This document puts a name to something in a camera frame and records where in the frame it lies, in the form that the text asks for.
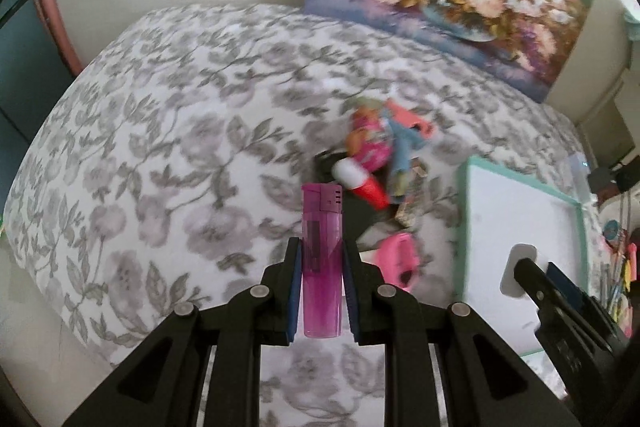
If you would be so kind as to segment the white charger cube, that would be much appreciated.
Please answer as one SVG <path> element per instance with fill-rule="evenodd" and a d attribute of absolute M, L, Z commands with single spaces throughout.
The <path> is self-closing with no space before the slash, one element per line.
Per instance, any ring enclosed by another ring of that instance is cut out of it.
<path fill-rule="evenodd" d="M 537 260 L 538 251 L 534 245 L 515 244 L 506 259 L 506 266 L 502 272 L 500 281 L 500 293 L 510 298 L 522 298 L 525 295 L 525 289 L 518 281 L 518 266 L 522 261 L 535 262 Z"/>

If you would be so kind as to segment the pink smart watch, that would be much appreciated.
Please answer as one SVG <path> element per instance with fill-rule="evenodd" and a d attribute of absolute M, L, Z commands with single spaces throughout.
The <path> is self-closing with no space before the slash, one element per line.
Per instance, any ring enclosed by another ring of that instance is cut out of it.
<path fill-rule="evenodd" d="M 396 233 L 383 239 L 373 256 L 386 284 L 410 291 L 419 274 L 420 259 L 416 242 L 407 232 Z"/>

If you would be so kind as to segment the black charger block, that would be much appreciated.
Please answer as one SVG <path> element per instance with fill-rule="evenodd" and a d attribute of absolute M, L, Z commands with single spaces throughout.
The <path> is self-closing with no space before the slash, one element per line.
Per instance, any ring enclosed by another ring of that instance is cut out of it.
<path fill-rule="evenodd" d="M 390 202 L 387 208 L 383 210 L 375 210 L 367 202 L 358 198 L 352 192 L 342 187 L 332 176 L 331 168 L 340 159 L 349 157 L 341 150 L 324 150 L 314 156 L 312 165 L 314 165 L 314 179 L 322 183 L 334 183 L 341 187 L 342 196 L 342 213 L 344 234 L 346 239 L 358 241 L 363 234 L 366 234 L 373 225 L 378 222 L 384 222 L 392 217 L 392 211 L 396 207 Z"/>

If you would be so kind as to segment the orange blue toy knife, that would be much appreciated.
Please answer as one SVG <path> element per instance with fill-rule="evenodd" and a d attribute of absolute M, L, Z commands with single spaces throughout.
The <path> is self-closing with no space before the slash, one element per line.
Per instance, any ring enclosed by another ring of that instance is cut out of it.
<path fill-rule="evenodd" d="M 393 139 L 392 159 L 386 181 L 387 195 L 395 204 L 405 197 L 408 190 L 412 151 L 411 132 L 397 131 Z"/>

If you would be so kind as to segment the red white glue bottle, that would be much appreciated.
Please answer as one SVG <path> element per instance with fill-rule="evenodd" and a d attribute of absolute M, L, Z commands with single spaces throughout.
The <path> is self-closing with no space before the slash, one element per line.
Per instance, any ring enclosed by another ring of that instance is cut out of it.
<path fill-rule="evenodd" d="M 332 166 L 331 172 L 333 178 L 342 187 L 367 202 L 375 210 L 383 210 L 390 205 L 380 182 L 356 160 L 350 157 L 340 159 Z"/>

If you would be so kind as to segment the purple translucent lighter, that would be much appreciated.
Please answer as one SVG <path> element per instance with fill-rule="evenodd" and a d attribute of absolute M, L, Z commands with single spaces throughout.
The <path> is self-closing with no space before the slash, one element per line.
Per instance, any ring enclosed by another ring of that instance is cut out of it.
<path fill-rule="evenodd" d="M 343 191 L 303 185 L 303 319 L 308 338 L 334 338 L 342 327 Z"/>

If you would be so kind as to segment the colourful stationery pile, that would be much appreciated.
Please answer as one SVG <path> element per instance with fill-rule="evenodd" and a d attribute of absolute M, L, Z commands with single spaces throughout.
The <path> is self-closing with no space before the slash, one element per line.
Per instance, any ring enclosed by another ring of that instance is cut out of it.
<path fill-rule="evenodd" d="M 639 329 L 639 229 L 628 233 L 622 221 L 610 219 L 602 237 L 610 255 L 601 265 L 601 303 L 631 338 Z"/>

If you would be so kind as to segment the teal white shallow box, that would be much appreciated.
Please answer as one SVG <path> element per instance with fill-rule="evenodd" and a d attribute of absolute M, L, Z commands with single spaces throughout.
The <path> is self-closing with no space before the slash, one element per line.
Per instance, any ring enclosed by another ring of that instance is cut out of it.
<path fill-rule="evenodd" d="M 566 391 L 535 337 L 537 306 L 515 280 L 516 262 L 541 270 L 553 263 L 588 288 L 589 263 L 582 206 L 531 176 L 479 157 L 458 168 L 454 298 L 467 303 L 560 398 Z"/>

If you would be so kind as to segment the white power strip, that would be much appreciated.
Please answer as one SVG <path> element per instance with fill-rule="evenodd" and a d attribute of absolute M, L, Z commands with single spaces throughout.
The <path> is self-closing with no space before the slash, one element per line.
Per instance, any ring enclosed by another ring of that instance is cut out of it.
<path fill-rule="evenodd" d="M 590 168 L 587 158 L 584 153 L 575 153 L 570 155 L 567 161 L 574 181 L 576 199 L 582 204 L 588 204 L 591 200 L 591 191 L 588 183 Z"/>

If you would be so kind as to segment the black plugged power adapter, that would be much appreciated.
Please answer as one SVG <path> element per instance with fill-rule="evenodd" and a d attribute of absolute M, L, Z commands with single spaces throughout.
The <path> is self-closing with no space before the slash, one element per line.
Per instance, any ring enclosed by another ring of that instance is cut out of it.
<path fill-rule="evenodd" d="M 616 188 L 623 194 L 639 182 L 639 165 L 633 162 L 617 169 L 599 167 L 587 176 L 590 192 L 599 194 L 609 188 Z"/>

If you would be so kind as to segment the greek pattern lighter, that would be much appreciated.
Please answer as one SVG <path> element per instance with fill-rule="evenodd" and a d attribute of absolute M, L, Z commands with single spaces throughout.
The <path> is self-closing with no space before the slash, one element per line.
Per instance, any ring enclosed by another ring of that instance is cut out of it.
<path fill-rule="evenodd" d="M 404 229 L 413 229 L 418 219 L 418 213 L 422 205 L 424 184 L 428 176 L 428 167 L 425 162 L 415 157 L 411 159 L 409 171 L 409 184 L 404 198 L 398 205 L 395 220 Z"/>

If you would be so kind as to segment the pink blue green toy knife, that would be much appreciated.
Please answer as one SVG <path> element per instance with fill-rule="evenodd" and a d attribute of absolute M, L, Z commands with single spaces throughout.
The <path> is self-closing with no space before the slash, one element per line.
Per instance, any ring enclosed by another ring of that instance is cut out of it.
<path fill-rule="evenodd" d="M 406 142 L 411 150 L 420 150 L 435 139 L 436 127 L 431 121 L 399 105 L 391 98 L 386 101 L 363 98 L 359 107 L 367 116 L 384 121 L 394 139 L 398 143 Z"/>

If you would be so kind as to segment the floral grey white blanket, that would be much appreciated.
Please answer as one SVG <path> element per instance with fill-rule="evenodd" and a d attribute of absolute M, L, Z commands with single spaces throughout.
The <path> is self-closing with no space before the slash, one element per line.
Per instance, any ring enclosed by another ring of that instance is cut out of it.
<path fill-rule="evenodd" d="M 12 257 L 116 365 L 178 303 L 225 303 L 283 257 L 314 158 L 366 100 L 436 127 L 412 229 L 422 303 L 454 295 L 466 158 L 575 191 L 574 124 L 457 57 L 284 6 L 190 5 L 140 18 L 56 103 L 4 207 Z"/>

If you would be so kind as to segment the pink chair frame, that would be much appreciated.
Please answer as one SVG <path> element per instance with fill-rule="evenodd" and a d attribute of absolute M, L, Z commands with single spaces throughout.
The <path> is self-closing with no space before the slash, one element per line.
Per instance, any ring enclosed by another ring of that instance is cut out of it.
<path fill-rule="evenodd" d="M 34 0 L 36 12 L 58 50 L 58 55 L 70 73 L 77 77 L 83 70 L 82 64 L 63 22 L 56 0 Z"/>

